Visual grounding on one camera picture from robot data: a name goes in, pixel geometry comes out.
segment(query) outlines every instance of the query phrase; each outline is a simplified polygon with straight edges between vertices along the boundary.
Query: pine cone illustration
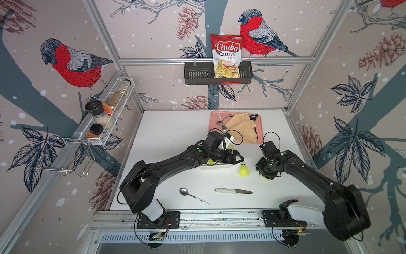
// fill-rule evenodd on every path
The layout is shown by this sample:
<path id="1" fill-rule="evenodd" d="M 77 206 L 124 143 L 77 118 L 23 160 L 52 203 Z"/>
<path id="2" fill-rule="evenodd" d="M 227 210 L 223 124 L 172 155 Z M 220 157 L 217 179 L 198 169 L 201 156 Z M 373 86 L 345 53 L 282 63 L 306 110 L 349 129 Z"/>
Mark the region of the pine cone illustration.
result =
<path id="1" fill-rule="evenodd" d="M 107 209 L 108 200 L 112 194 L 115 182 L 116 177 L 106 170 L 96 179 L 96 188 L 93 191 L 95 195 L 89 200 L 92 203 L 91 208 L 96 210 L 93 213 L 93 217 L 96 216 L 98 211 Z"/>
<path id="2" fill-rule="evenodd" d="M 196 97 L 188 97 L 185 104 L 182 104 L 184 109 L 208 109 L 209 108 L 209 98 L 203 95 L 198 95 Z"/>
<path id="3" fill-rule="evenodd" d="M 179 13 L 178 16 L 178 27 L 176 31 L 178 34 L 176 35 L 181 41 L 183 39 L 189 38 L 189 36 L 194 32 L 194 29 L 197 27 L 197 18 L 198 15 L 196 11 L 190 7 L 183 7 L 182 11 Z"/>
<path id="4" fill-rule="evenodd" d="M 316 158 L 317 161 L 320 161 L 322 157 L 323 145 L 320 139 L 320 136 L 311 129 L 311 125 L 308 127 L 304 127 L 299 129 L 300 134 L 306 144 L 307 149 L 310 152 L 310 155 L 313 158 Z"/>
<path id="5" fill-rule="evenodd" d="M 399 56 L 406 52 L 405 36 L 401 33 L 393 33 L 384 37 L 374 46 L 371 51 L 367 51 L 363 59 L 358 61 L 358 69 L 366 68 L 367 71 L 382 65 L 391 65 Z"/>
<path id="6" fill-rule="evenodd" d="M 22 34 L 24 29 L 27 29 L 30 25 L 35 27 L 35 17 L 31 11 L 36 10 L 35 7 L 25 0 L 1 0 L 0 19 L 3 19 L 5 16 L 8 17 L 6 17 L 0 29 L 10 33 Z"/>

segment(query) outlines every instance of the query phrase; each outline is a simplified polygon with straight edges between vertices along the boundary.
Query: black wall basket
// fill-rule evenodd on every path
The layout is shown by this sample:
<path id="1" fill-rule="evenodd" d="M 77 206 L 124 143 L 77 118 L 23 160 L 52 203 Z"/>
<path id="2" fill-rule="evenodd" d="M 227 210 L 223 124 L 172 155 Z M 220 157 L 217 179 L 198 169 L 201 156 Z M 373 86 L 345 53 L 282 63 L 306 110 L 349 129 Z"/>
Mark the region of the black wall basket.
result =
<path id="1" fill-rule="evenodd" d="M 185 83 L 187 85 L 240 85 L 249 84 L 253 78 L 251 62 L 239 65 L 240 78 L 214 78 L 213 62 L 185 62 Z"/>

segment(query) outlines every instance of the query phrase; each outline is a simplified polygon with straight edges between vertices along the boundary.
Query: wallpaper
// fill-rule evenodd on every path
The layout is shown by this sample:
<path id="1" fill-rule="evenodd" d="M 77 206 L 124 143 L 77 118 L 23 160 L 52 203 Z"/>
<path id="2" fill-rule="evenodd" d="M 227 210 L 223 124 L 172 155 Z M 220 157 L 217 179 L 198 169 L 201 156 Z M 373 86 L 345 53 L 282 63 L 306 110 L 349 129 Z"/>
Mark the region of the wallpaper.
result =
<path id="1" fill-rule="evenodd" d="M 51 166 L 64 147 L 58 137 L 73 134 L 86 115 L 86 100 L 101 94 L 116 69 L 81 1 L 3 0 L 0 20 L 2 233 L 40 180 L 43 172 L 35 167 Z M 106 146 L 92 147 L 99 169 L 87 178 L 92 192 L 102 172 L 114 176 L 121 166 L 123 128 L 133 128 L 121 121 Z M 82 148 L 75 155 L 80 170 L 87 159 Z M 78 180 L 66 179 L 72 186 Z M 93 211 L 105 207 L 97 199 L 87 200 L 88 207 L 96 203 Z"/>
<path id="2" fill-rule="evenodd" d="M 243 35 L 243 56 L 311 56 L 339 3 L 339 0 L 96 1 L 121 58 L 211 57 L 210 34 Z M 217 109 L 285 107 L 305 67 L 253 65 L 249 85 L 187 88 L 182 82 L 182 65 L 126 68 L 140 80 L 136 85 L 143 100 L 147 100 L 145 109 Z M 203 106 L 193 105 L 196 102 Z"/>
<path id="3" fill-rule="evenodd" d="M 405 253 L 406 4 L 355 2 L 293 117 L 319 171 L 361 190 L 369 251 Z"/>
<path id="4" fill-rule="evenodd" d="M 248 85 L 186 85 L 184 66 L 127 66 L 148 109 L 286 107 L 306 64 L 253 65 Z"/>

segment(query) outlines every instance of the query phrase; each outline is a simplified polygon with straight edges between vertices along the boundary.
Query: spoon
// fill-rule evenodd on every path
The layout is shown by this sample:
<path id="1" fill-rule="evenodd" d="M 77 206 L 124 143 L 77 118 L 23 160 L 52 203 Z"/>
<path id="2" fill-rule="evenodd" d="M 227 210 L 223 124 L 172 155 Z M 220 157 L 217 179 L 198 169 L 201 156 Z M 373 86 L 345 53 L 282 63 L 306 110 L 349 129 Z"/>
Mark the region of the spoon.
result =
<path id="1" fill-rule="evenodd" d="M 220 118 L 220 121 L 221 121 L 221 130 L 222 130 L 222 131 L 226 131 L 226 130 L 227 130 L 227 126 L 224 125 L 223 119 L 221 119 L 220 113 L 217 113 L 217 114 L 218 114 L 218 118 Z"/>
<path id="2" fill-rule="evenodd" d="M 228 115 L 228 116 L 226 116 L 223 120 L 225 120 L 227 117 L 229 117 L 231 115 L 231 113 Z M 218 122 L 216 122 L 216 124 L 218 124 L 218 125 L 220 125 L 221 124 L 221 121 L 218 121 Z"/>
<path id="3" fill-rule="evenodd" d="M 207 202 L 204 201 L 203 199 L 200 199 L 200 198 L 198 198 L 198 197 L 195 197 L 195 196 L 193 196 L 193 195 L 190 195 L 189 192 L 188 192 L 188 190 L 187 190 L 186 188 L 183 188 L 183 187 L 180 188 L 180 189 L 179 189 L 179 192 L 180 192 L 183 196 L 189 195 L 189 196 L 194 197 L 196 200 L 200 201 L 201 203 L 205 204 L 206 206 L 210 205 L 209 203 L 207 203 Z"/>

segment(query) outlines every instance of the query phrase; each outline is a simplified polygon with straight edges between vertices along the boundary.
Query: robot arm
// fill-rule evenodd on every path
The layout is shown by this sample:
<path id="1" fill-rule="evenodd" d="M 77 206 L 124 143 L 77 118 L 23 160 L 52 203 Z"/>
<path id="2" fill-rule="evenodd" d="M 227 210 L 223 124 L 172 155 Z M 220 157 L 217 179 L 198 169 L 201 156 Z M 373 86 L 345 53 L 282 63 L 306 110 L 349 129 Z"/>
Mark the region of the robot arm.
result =
<path id="1" fill-rule="evenodd" d="M 335 182 L 315 171 L 291 151 L 279 151 L 272 141 L 260 146 L 265 157 L 256 169 L 267 179 L 286 172 L 311 189 L 325 204 L 324 211 L 318 206 L 291 204 L 281 208 L 280 215 L 290 212 L 293 219 L 305 220 L 325 226 L 339 240 L 346 240 L 371 226 L 361 192 Z"/>
<path id="2" fill-rule="evenodd" d="M 225 137 L 231 139 L 229 133 L 226 133 Z M 142 211 L 150 220 L 155 221 L 163 213 L 163 209 L 159 204 L 151 202 L 155 189 L 161 182 L 177 173 L 205 164 L 209 159 L 224 164 L 244 161 L 237 150 L 232 152 L 230 149 L 219 149 L 220 144 L 225 146 L 225 137 L 213 131 L 207 135 L 206 140 L 189 146 L 183 153 L 172 158 L 150 164 L 144 161 L 137 162 L 120 184 L 120 191 L 131 211 L 133 213 Z"/>

